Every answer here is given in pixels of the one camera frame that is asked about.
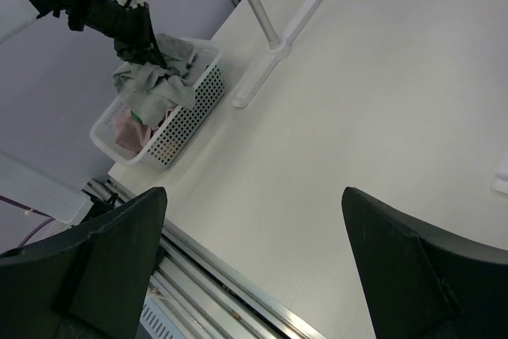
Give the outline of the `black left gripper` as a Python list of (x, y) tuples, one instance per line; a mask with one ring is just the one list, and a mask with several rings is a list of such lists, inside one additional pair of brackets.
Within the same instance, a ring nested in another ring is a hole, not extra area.
[(166, 61), (153, 32), (148, 3), (133, 0), (76, 0), (66, 8), (68, 26), (74, 31), (89, 27), (114, 40), (119, 57), (145, 57), (164, 69)]

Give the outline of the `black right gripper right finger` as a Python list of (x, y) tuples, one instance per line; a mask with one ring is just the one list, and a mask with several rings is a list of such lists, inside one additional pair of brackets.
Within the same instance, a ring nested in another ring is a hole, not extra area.
[(507, 252), (348, 187), (344, 223), (377, 338), (505, 338)]

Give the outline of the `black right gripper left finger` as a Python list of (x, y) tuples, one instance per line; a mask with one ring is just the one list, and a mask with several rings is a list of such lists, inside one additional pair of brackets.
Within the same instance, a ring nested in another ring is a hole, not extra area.
[(167, 208), (153, 187), (49, 238), (1, 254), (3, 338), (133, 338)]

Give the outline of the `grey tank top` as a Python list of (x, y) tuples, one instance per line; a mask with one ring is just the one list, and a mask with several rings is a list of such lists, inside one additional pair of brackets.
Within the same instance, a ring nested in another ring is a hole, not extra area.
[(195, 90), (186, 77), (193, 67), (197, 48), (190, 41), (162, 33), (156, 40), (166, 69), (149, 62), (124, 62), (113, 73), (118, 97), (150, 127), (157, 126), (169, 109), (177, 106), (190, 109), (195, 104)]

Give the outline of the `green tank top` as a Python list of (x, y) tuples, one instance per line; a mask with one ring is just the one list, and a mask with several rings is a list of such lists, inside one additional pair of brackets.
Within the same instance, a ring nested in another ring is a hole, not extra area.
[(136, 121), (138, 121), (141, 124), (143, 124), (143, 121), (141, 120), (141, 118), (138, 115), (136, 115), (133, 111), (130, 111), (130, 114), (131, 114), (133, 119), (135, 119)]

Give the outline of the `mauve pink tank top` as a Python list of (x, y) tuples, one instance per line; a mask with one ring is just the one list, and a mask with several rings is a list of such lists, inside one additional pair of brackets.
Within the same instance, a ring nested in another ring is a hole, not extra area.
[(115, 143), (130, 152), (139, 153), (171, 115), (173, 110), (173, 108), (169, 109), (156, 127), (143, 124), (130, 110), (123, 110), (117, 113), (111, 119), (115, 133)]

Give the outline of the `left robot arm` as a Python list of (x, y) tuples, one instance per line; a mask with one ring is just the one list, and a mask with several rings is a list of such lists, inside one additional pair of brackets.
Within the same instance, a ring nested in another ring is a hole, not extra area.
[(132, 0), (1, 0), (1, 40), (6, 41), (33, 22), (52, 14), (67, 15), (72, 31), (91, 28), (113, 39), (117, 56), (134, 64), (165, 67), (156, 43), (147, 4)]

